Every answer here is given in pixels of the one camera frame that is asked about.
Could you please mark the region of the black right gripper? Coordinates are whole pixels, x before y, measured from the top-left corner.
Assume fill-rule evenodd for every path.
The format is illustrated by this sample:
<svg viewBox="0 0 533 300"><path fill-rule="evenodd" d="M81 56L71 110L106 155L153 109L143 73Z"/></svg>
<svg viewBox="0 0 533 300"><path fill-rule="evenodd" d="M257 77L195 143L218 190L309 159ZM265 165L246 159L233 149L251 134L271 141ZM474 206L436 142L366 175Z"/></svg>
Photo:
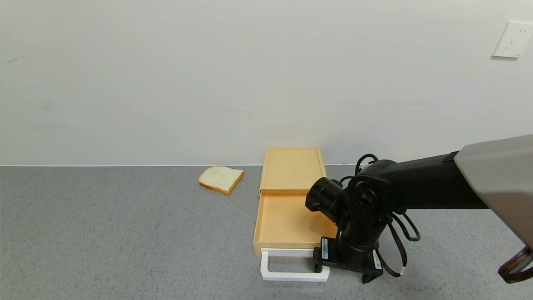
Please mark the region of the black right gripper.
<svg viewBox="0 0 533 300"><path fill-rule="evenodd" d="M363 284L377 279L384 271L374 251L383 230L383 226L342 224L335 238L321 237L320 247L314 247L314 271L320 273L328 266L362 274Z"/></svg>

